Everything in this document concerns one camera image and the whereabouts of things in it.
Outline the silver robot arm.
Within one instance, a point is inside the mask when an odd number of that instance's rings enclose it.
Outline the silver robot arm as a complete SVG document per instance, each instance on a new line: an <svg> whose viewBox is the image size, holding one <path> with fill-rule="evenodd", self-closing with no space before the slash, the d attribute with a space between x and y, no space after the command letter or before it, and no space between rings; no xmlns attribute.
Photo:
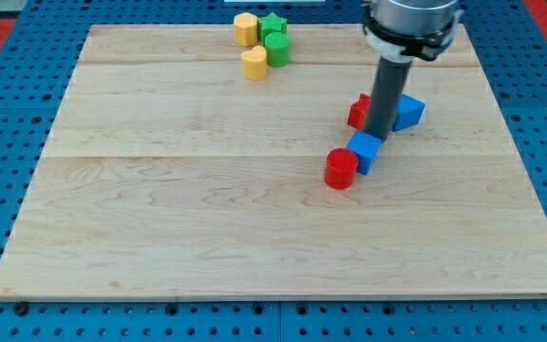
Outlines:
<svg viewBox="0 0 547 342"><path fill-rule="evenodd" d="M431 62L452 43L462 15L458 0L370 0L363 31L390 62Z"/></svg>

